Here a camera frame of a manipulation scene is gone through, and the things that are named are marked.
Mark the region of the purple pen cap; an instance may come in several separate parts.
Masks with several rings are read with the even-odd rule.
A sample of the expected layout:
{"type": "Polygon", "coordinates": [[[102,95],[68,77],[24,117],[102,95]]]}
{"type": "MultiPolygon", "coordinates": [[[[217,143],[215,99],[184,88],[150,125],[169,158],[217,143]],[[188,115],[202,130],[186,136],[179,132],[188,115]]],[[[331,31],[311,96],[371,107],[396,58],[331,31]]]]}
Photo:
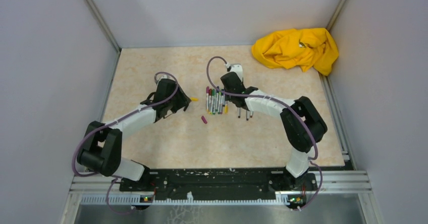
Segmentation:
{"type": "Polygon", "coordinates": [[[207,120],[204,116],[201,116],[201,120],[203,121],[204,124],[207,124],[207,120]]]}

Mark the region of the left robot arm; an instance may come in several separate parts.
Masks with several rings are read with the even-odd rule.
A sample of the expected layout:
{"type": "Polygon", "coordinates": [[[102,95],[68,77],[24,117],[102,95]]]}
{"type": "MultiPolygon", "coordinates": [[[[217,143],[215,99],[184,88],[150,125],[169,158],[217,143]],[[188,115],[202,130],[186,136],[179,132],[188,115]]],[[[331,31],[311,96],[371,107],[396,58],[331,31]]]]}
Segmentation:
{"type": "Polygon", "coordinates": [[[158,80],[156,91],[135,110],[108,123],[91,122],[73,154],[73,164],[80,164],[105,177],[131,180],[140,191],[148,189],[151,184],[149,168],[122,156],[123,141],[166,118],[168,112],[185,111],[190,103],[190,97],[176,81],[168,78],[158,80]]]}

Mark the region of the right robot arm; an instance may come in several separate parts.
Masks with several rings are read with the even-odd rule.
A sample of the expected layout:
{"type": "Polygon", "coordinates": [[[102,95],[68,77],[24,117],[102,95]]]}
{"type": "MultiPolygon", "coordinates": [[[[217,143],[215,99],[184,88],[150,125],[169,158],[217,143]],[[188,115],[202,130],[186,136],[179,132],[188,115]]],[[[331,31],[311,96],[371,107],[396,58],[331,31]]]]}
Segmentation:
{"type": "Polygon", "coordinates": [[[287,188],[297,190],[304,183],[310,161],[318,157],[317,143],[328,130],[312,101],[306,96],[285,100],[269,96],[256,87],[246,88],[235,72],[223,75],[221,82],[236,107],[281,120],[292,146],[284,169],[284,183],[287,188]]]}

